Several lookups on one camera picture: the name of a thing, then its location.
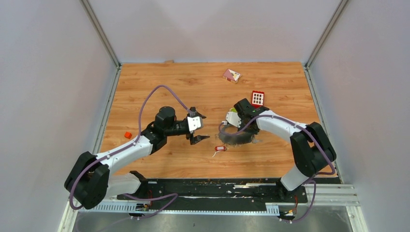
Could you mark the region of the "red white window brick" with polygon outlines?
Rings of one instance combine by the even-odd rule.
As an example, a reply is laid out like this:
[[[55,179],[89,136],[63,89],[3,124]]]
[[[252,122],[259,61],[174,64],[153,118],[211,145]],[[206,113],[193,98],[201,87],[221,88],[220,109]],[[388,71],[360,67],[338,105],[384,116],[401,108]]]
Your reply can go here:
[[[253,90],[251,94],[250,104],[255,108],[261,107],[264,105],[264,92]]]

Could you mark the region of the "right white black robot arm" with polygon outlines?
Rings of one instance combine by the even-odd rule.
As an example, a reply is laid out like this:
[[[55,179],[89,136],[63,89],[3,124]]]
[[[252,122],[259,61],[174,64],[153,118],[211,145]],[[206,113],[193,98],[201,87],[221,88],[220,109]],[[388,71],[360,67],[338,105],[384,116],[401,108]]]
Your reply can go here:
[[[333,175],[336,170],[333,162],[337,154],[321,124],[299,123],[279,116],[265,106],[258,108],[246,99],[234,105],[238,120],[228,120],[237,124],[239,132],[258,134],[266,131],[289,142],[293,152],[294,166],[279,180],[276,195],[279,200],[288,202],[295,196],[295,189],[323,174],[323,168],[329,166]]]

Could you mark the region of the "pink picture block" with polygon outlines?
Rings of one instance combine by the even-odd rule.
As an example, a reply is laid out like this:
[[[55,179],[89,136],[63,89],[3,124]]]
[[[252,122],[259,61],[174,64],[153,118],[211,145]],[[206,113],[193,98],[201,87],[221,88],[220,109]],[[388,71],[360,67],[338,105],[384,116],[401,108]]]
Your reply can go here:
[[[225,79],[225,80],[227,80],[227,81],[229,81],[229,82],[237,83],[237,82],[239,81],[239,79],[240,79],[241,76],[242,76],[242,74],[240,74],[240,73],[238,73],[238,72],[236,72],[236,71],[233,71],[233,70],[231,70],[231,69],[227,69],[227,70],[223,73],[222,78]]]

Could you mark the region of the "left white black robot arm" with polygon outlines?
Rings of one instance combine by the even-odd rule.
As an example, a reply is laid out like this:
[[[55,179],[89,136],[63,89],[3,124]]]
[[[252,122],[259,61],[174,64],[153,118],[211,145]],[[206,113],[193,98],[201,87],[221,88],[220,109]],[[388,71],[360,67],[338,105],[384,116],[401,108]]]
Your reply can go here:
[[[116,176],[115,173],[131,162],[150,156],[164,147],[170,136],[184,135],[191,145],[209,138],[195,135],[206,117],[191,107],[183,120],[177,120],[173,107],[162,107],[135,139],[109,151],[96,155],[82,153],[68,175],[64,187],[70,198],[76,199],[85,209],[92,209],[108,197],[131,194],[135,199],[144,199],[148,186],[144,178],[133,171]]]

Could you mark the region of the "orange red brick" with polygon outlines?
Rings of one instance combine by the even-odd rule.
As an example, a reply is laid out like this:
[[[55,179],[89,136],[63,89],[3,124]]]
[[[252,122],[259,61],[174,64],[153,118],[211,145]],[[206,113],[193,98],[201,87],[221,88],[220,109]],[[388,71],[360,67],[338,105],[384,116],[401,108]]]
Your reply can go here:
[[[132,138],[132,134],[127,131],[127,132],[124,133],[124,137],[127,138],[127,139],[131,139],[131,138]]]

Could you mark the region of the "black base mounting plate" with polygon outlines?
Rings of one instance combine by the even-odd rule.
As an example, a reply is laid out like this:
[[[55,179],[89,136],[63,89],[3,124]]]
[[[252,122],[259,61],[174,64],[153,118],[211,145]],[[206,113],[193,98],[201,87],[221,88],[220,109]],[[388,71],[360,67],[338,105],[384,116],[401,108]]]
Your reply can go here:
[[[250,198],[291,207],[308,202],[304,187],[285,193],[277,183],[277,178],[148,179],[131,196],[168,201],[169,205],[178,198]]]

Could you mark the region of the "red key tag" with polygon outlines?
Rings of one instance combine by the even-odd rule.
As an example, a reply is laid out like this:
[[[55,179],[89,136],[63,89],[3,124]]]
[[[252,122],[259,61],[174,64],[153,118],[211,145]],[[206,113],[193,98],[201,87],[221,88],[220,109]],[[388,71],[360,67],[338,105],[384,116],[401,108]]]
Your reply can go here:
[[[227,150],[227,148],[225,146],[216,146],[215,147],[216,152],[226,151],[226,150]]]

